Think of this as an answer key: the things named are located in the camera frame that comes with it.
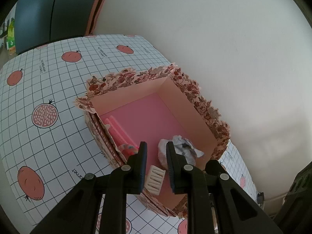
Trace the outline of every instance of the white comb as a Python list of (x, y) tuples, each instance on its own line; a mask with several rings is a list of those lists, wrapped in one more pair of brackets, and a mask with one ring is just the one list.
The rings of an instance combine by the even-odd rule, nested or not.
[(154, 195), (159, 195), (163, 179), (165, 178), (166, 171), (151, 165), (149, 174), (147, 175), (144, 187)]

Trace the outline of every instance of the black cabinet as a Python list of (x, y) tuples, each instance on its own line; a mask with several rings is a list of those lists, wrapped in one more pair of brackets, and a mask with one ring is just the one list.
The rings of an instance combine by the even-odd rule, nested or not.
[(57, 40), (88, 35), (103, 0), (19, 0), (15, 10), (17, 54)]
[(20, 54), (50, 41), (54, 0), (18, 0), (15, 10), (15, 47)]
[(85, 35), (94, 0), (55, 0), (51, 41)]

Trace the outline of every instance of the white grid mat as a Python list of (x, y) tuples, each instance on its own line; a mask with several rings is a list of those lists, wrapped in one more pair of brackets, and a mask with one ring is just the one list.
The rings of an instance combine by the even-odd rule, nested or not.
[(254, 201), (257, 201), (258, 192), (256, 186), (252, 181), (240, 153), (231, 141), (227, 144), (227, 150), (222, 154), (219, 162), (226, 168), (231, 178), (234, 179)]
[[(120, 52), (117, 45), (129, 46), (134, 53)], [(61, 58), (65, 52), (77, 50), (82, 56), (79, 61), (67, 62)], [(21, 54), (3, 66), (0, 75), (0, 155), (15, 198), (33, 226), (85, 173), (101, 176), (112, 171), (85, 125), (83, 112), (73, 105), (77, 96), (85, 94), (86, 80), (126, 67), (144, 71), (168, 64), (168, 60), (143, 37), (98, 35), (50, 43)], [(7, 78), (20, 69), (23, 69), (21, 80), (15, 86), (9, 86)], [(39, 128), (32, 122), (32, 112), (50, 99), (55, 101), (53, 105), (59, 118), (51, 127)], [(225, 163), (227, 157), (224, 155), (222, 161)], [(25, 199), (18, 183), (18, 170), (22, 166), (31, 168), (42, 180), (42, 199), (35, 200), (31, 196), (29, 200)], [(246, 171), (248, 187), (249, 173)], [(133, 195), (127, 196), (126, 214), (132, 224), (131, 234), (177, 233), (182, 221), (178, 217), (156, 215)]]

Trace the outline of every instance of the floral patterned box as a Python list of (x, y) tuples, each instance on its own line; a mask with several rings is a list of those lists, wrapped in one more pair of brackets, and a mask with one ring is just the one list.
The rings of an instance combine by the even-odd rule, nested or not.
[[(93, 76), (87, 80), (87, 89), (86, 95), (77, 98), (75, 105), (85, 111), (86, 124), (113, 168), (124, 165), (126, 160), (100, 116), (155, 92), (187, 131), (196, 148), (205, 153), (197, 159), (197, 167), (204, 169), (209, 159), (219, 159), (227, 147), (229, 126), (220, 120), (211, 101), (200, 95), (198, 83), (174, 64), (150, 68), (139, 74), (126, 68), (104, 78)], [(174, 206), (172, 203), (168, 206), (165, 198), (171, 196), (170, 193), (156, 197), (144, 189), (138, 199), (158, 214), (186, 217), (186, 196), (175, 197)]]

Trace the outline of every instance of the pink comb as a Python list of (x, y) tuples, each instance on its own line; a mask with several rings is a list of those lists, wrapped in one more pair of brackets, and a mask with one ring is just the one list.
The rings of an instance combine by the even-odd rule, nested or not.
[(109, 119), (105, 119), (105, 125), (109, 124), (110, 128), (108, 129), (108, 132), (110, 132), (110, 135), (112, 136), (113, 140), (115, 141), (117, 147), (123, 144), (127, 144), (126, 140), (121, 136), (121, 134), (117, 131), (117, 129), (114, 127), (114, 125), (110, 122)]
[(126, 141), (127, 144), (133, 145), (138, 148), (138, 145), (130, 138), (130, 136), (122, 129), (118, 121), (111, 115), (109, 121), (113, 124), (113, 127), (119, 132), (121, 137)]

